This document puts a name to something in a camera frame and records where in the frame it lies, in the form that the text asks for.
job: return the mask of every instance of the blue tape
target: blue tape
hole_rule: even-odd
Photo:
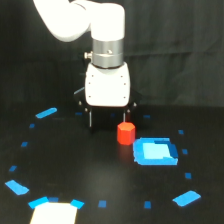
[[[185,173],[185,178],[186,179],[191,179],[191,173]]]
[[[143,115],[144,118],[150,118],[150,115]]]
[[[17,166],[11,166],[11,168],[9,169],[10,172],[15,171],[15,169],[17,168]]]
[[[21,147],[27,147],[27,145],[28,145],[28,142],[23,142]]]
[[[188,191],[187,193],[174,198],[173,201],[176,202],[179,206],[183,207],[199,198],[201,198],[201,195],[197,194],[194,191]]]
[[[80,209],[82,208],[82,206],[84,205],[85,203],[84,202],[81,202],[81,201],[77,201],[77,200],[73,200],[71,202],[71,205],[73,205],[74,207]]]
[[[99,208],[106,208],[107,207],[107,202],[106,201],[99,201],[98,207]]]
[[[28,203],[28,205],[30,206],[30,208],[34,209],[35,207],[37,207],[38,205],[44,204],[49,202],[47,197],[43,197],[43,198],[39,198],[35,201],[31,201]]]
[[[180,135],[183,135],[184,134],[184,131],[183,130],[179,130],[178,132],[179,132]]]
[[[75,115],[82,116],[82,113],[81,112],[76,112]]]
[[[7,187],[9,187],[14,193],[16,193],[17,195],[22,195],[22,194],[26,194],[29,189],[18,184],[16,181],[11,180],[9,182],[6,182],[5,185]]]
[[[151,202],[150,201],[145,201],[144,208],[145,209],[151,209]]]
[[[143,144],[144,143],[155,143],[162,141],[169,142],[169,138],[141,138],[137,139],[133,144],[134,161],[140,165],[177,165],[177,158],[163,158],[163,159],[145,159]]]
[[[35,124],[30,124],[30,128],[34,128],[35,127]]]
[[[188,154],[187,149],[182,149],[182,152],[183,152],[184,155],[187,155]]]
[[[48,201],[49,201],[49,202],[58,202],[58,198],[56,198],[56,197],[51,197],[51,198],[48,198]]]
[[[37,114],[36,117],[39,118],[39,119],[41,119],[41,118],[44,118],[46,116],[49,116],[49,115],[51,115],[51,114],[53,114],[55,112],[57,112],[57,108],[50,108],[48,110],[45,110],[45,111]]]

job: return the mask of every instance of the black table surface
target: black table surface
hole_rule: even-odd
[[[35,114],[46,105],[15,107],[1,115],[0,223],[30,223],[28,202],[44,196],[83,201],[77,224],[224,223],[224,109],[139,106],[131,116],[136,138],[168,137],[179,154],[177,166],[141,166],[134,162],[133,146],[117,142],[122,111],[95,108],[91,132],[87,118],[75,115],[80,108],[57,108],[43,119]],[[17,169],[9,172],[12,165]],[[30,191],[17,196],[5,185],[10,180]],[[185,207],[172,201],[189,190],[201,199]],[[107,201],[106,208],[98,207],[99,200]],[[144,209],[145,201],[151,209]]]

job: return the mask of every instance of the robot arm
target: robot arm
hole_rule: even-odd
[[[91,106],[124,107],[130,97],[130,77],[123,60],[125,12],[121,5],[86,0],[33,0],[49,31],[59,40],[76,40],[91,31],[93,51],[85,79]]]
[[[58,40],[70,42],[90,30],[90,13],[81,4],[68,0],[33,1],[48,30]]]

